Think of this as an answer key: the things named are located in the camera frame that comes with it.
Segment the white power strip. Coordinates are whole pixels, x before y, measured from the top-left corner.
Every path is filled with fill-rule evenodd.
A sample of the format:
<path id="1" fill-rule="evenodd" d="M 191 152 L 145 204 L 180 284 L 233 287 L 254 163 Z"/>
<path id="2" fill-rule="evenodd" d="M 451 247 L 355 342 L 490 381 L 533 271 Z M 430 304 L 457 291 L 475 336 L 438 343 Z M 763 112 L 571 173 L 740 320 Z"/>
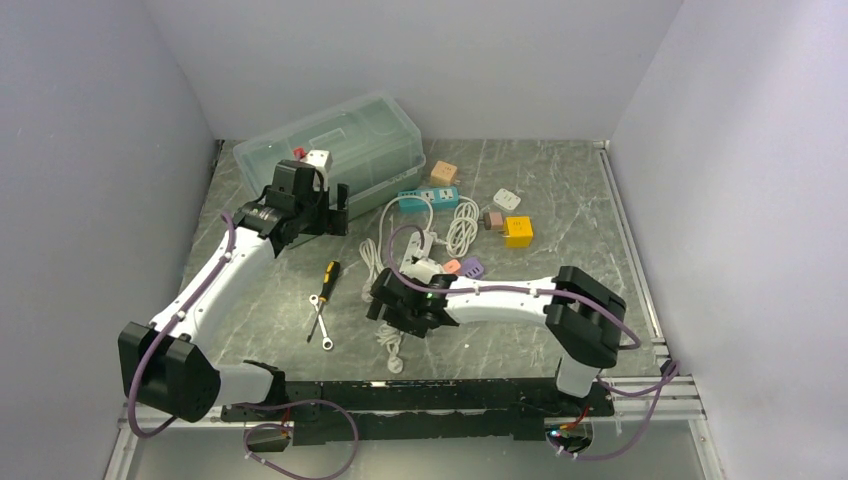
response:
<path id="1" fill-rule="evenodd" d="M 409 239 L 406 251 L 403 255 L 399 271 L 407 275 L 410 265 L 424 259 L 433 263 L 438 263 L 430 257 L 430 252 L 435 242 L 436 236 L 433 232 L 425 231 L 423 234 L 413 233 Z"/>

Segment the purple power strip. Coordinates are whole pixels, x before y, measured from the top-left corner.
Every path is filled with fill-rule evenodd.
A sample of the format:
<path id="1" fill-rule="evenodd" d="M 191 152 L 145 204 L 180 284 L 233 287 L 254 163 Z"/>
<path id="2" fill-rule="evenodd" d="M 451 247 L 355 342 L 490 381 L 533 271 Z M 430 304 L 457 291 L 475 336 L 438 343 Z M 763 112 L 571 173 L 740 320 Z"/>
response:
<path id="1" fill-rule="evenodd" d="M 459 274 L 472 279 L 481 279 L 485 268 L 477 257 L 468 257 L 460 263 Z"/>

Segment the beige cube plug adapter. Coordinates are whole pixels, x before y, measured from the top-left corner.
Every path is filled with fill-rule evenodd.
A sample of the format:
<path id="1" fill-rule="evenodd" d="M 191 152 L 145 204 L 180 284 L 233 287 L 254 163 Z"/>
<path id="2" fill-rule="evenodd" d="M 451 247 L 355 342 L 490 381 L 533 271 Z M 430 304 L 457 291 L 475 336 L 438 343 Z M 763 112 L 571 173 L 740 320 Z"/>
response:
<path id="1" fill-rule="evenodd" d="M 437 161 L 430 171 L 429 184 L 434 187 L 450 187 L 458 181 L 458 167 L 445 161 Z"/>

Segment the teal power strip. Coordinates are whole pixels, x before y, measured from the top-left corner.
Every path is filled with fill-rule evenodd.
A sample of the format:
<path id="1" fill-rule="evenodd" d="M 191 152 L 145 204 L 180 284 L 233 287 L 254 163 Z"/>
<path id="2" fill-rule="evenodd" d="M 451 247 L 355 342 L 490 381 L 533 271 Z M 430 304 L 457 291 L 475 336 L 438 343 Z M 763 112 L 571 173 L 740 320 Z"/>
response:
<path id="1" fill-rule="evenodd" d="M 434 210 L 455 209 L 460 201 L 458 189 L 453 186 L 401 191 L 397 198 L 403 213 L 425 212 L 428 210 L 426 204 Z"/>

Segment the small pink plug adapter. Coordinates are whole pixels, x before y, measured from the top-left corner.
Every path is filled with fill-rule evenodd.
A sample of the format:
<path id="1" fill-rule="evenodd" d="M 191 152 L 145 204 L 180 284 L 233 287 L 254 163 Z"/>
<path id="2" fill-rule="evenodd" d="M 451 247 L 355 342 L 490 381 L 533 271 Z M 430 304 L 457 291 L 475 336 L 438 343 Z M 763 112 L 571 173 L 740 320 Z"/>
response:
<path id="1" fill-rule="evenodd" d="M 505 225 L 505 217 L 501 212 L 485 212 L 482 215 L 482 222 L 485 230 L 503 232 Z"/>

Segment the yellow cube socket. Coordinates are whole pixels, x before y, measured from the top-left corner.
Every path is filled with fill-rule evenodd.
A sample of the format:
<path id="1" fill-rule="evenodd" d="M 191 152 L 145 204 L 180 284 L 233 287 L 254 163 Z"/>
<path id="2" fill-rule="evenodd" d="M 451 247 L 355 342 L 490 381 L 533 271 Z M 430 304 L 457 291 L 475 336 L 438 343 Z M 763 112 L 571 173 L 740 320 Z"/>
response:
<path id="1" fill-rule="evenodd" d="M 527 248 L 534 239 L 532 220 L 529 216 L 506 217 L 503 228 L 506 248 Z"/>

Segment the white plug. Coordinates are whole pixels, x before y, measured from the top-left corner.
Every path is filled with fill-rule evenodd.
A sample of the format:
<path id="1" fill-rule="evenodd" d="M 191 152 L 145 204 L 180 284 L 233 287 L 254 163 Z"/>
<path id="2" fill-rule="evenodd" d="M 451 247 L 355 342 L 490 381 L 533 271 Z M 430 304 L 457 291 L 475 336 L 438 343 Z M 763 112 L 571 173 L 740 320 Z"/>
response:
<path id="1" fill-rule="evenodd" d="M 493 196 L 493 202 L 500 209 L 513 212 L 521 204 L 522 199 L 515 193 L 505 188 L 500 188 Z"/>

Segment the white cube socket red print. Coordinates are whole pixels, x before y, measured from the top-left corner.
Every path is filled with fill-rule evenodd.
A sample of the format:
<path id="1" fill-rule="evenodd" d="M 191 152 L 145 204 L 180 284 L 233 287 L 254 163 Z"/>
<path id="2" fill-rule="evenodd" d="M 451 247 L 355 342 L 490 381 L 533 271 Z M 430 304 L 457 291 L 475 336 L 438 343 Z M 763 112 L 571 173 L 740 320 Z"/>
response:
<path id="1" fill-rule="evenodd" d="M 424 284 L 429 284 L 434 276 L 443 273 L 444 269 L 441 264 L 425 261 L 424 259 L 410 265 L 407 271 L 409 277 Z"/>

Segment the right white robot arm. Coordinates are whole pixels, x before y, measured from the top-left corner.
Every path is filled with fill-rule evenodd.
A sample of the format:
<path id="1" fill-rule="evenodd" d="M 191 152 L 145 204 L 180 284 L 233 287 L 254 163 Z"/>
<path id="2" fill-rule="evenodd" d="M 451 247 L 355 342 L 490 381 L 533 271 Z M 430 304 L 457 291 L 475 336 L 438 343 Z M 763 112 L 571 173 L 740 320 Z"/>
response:
<path id="1" fill-rule="evenodd" d="M 586 397 L 596 377 L 616 365 L 622 336 L 637 338 L 624 323 L 625 300 L 575 266 L 513 282 L 455 274 L 423 282 L 386 268 L 370 296 L 367 318 L 419 338 L 439 327 L 481 322 L 544 327 L 562 349 L 556 388 L 576 398 Z"/>

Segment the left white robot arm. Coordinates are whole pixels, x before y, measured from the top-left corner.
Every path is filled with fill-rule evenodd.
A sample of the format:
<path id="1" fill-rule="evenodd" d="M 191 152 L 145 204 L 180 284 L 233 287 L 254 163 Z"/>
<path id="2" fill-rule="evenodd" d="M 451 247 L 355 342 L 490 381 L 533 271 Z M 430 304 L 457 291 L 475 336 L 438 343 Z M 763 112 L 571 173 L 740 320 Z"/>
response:
<path id="1" fill-rule="evenodd" d="M 349 188 L 331 185 L 332 165 L 330 152 L 316 149 L 279 161 L 257 199 L 222 213 L 221 243 L 178 297 L 151 320 L 122 330 L 119 360 L 132 426 L 138 404 L 196 422 L 218 406 L 283 402 L 282 370 L 251 360 L 218 366 L 206 351 L 245 288 L 294 240 L 347 234 Z"/>

